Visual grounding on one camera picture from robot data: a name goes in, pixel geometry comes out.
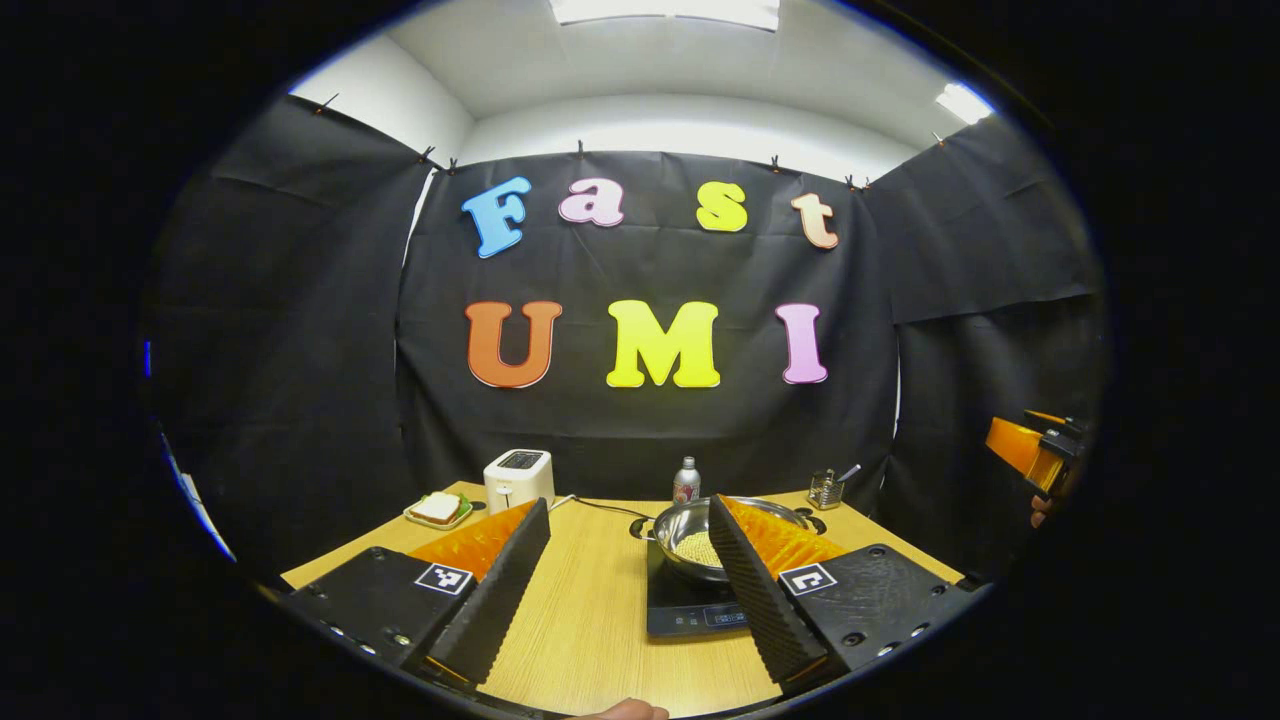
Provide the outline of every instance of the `blue letter f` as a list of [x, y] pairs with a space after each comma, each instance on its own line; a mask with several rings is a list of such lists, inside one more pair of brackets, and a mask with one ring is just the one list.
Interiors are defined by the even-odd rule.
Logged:
[[481, 258], [489, 258], [520, 242], [520, 237], [524, 233], [508, 227], [507, 218], [517, 223], [524, 220], [525, 204], [518, 197], [507, 197], [502, 202], [499, 200], [502, 200], [502, 196], [513, 192], [529, 192], [532, 187], [527, 179], [517, 176], [497, 187], [490, 187], [462, 204], [462, 209], [471, 213], [471, 219], [476, 223], [476, 231], [480, 232]]

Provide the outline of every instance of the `table surface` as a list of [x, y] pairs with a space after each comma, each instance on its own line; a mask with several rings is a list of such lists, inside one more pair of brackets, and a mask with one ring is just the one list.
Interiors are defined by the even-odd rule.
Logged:
[[[485, 497], [484, 486], [475, 483], [454, 483], [445, 491]], [[786, 507], [809, 507], [806, 495], [803, 489], [760, 497]], [[646, 515], [671, 505], [586, 500]], [[486, 515], [486, 510], [477, 510], [458, 528]], [[814, 516], [827, 524], [826, 537], [842, 547], [883, 543], [948, 583], [963, 577], [847, 505], [815, 510]], [[666, 707], [672, 717], [730, 710], [781, 694], [745, 629], [696, 638], [648, 637], [648, 548], [627, 533], [634, 519], [573, 501], [552, 511], [552, 539], [480, 692], [568, 715], [599, 712], [625, 697], [637, 697]], [[411, 552], [443, 534], [397, 516], [282, 578], [300, 588], [365, 548]]]

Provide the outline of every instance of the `rice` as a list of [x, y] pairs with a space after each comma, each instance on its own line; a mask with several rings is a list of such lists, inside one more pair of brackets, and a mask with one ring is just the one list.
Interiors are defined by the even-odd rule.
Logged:
[[712, 537], [707, 530], [681, 538], [676, 543], [676, 555], [691, 562], [722, 568], [719, 556], [716, 555], [716, 548], [712, 546]]

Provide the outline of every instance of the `induction cooktop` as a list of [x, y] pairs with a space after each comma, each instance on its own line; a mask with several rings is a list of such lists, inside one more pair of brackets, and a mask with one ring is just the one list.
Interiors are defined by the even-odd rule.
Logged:
[[677, 574], [666, 562], [658, 543], [649, 542], [650, 637], [701, 635], [746, 628], [746, 615], [728, 583], [700, 584]]

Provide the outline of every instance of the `pan handle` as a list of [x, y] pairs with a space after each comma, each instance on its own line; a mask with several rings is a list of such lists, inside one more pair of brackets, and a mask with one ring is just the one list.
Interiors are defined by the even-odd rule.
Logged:
[[795, 509], [795, 514], [799, 515], [799, 516], [801, 516], [810, 525], [813, 525], [813, 529], [818, 530], [814, 534], [820, 536], [820, 534], [823, 534], [823, 533], [827, 532], [827, 524], [823, 523], [822, 519], [814, 518], [813, 516], [813, 510], [809, 510], [808, 507], [796, 507]]
[[653, 530], [649, 530], [648, 533], [640, 534], [640, 528], [643, 528], [645, 523], [648, 523], [648, 519], [645, 519], [645, 518], [636, 518], [635, 520], [631, 521], [631, 527], [627, 528], [627, 532], [631, 533], [631, 537], [634, 537], [636, 539], [646, 539], [649, 542], [658, 542], [658, 541], [655, 541], [653, 538]]

